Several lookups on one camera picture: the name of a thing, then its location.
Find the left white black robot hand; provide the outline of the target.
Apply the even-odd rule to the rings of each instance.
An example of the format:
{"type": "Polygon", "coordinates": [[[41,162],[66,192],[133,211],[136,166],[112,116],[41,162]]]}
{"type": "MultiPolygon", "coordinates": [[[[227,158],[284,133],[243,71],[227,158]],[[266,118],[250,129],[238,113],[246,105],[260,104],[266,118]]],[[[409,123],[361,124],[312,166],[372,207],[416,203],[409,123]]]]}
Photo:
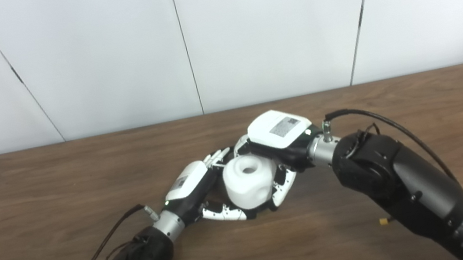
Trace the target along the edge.
{"type": "Polygon", "coordinates": [[[164,213],[172,213],[183,227],[192,225],[202,217],[205,199],[214,189],[226,164],[231,147],[207,155],[202,161],[188,164],[174,181],[165,199],[164,213]]]}

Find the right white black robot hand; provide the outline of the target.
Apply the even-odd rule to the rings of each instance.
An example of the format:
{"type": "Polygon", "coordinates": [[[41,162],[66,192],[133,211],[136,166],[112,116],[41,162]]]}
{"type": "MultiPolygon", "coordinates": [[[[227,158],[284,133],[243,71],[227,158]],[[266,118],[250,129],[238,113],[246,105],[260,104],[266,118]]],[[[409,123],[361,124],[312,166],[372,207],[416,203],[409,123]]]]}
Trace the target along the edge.
{"type": "Polygon", "coordinates": [[[270,160],[273,165],[273,184],[266,207],[276,211],[290,191],[295,177],[315,163],[310,153],[322,130],[309,119],[276,110],[256,117],[247,134],[235,145],[234,154],[254,155],[270,160]]]}

